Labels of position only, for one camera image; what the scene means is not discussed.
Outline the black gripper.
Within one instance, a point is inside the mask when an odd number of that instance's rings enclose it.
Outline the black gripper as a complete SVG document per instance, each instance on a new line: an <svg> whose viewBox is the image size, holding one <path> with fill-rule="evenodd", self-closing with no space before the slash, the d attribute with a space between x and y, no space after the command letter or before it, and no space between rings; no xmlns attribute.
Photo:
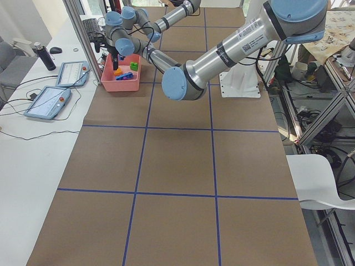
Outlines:
<svg viewBox="0 0 355 266"><path fill-rule="evenodd" d="M119 59L113 42L107 38L105 34L98 32L92 33L91 42L94 43L96 53L99 53L101 48L107 49L112 55L113 70L117 70L119 67Z"/></svg>
<svg viewBox="0 0 355 266"><path fill-rule="evenodd" d="M135 33L135 29L133 28L124 28L124 30L127 33L127 35L132 35L133 33Z"/></svg>

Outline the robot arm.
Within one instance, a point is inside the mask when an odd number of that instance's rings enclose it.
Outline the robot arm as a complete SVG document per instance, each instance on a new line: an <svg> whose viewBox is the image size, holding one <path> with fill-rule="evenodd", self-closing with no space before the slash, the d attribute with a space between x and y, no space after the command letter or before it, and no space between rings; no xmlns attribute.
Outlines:
<svg viewBox="0 0 355 266"><path fill-rule="evenodd" d="M179 64L153 43L171 26L194 14L200 1L183 1L155 22L142 8L125 6L105 15L108 50L127 57L138 54L163 73L162 89L171 100L201 98L210 79L234 67L273 40L302 44L324 36L327 1L265 1L257 16L196 60Z"/></svg>
<svg viewBox="0 0 355 266"><path fill-rule="evenodd" d="M125 6L121 12L123 28L132 30L133 25L138 25L148 40L156 42L161 38L162 33L168 30L172 25L187 16L193 15L200 8L200 4L201 1L198 0L183 1L181 5L175 7L172 11L156 21L150 20L148 11L144 8Z"/></svg>

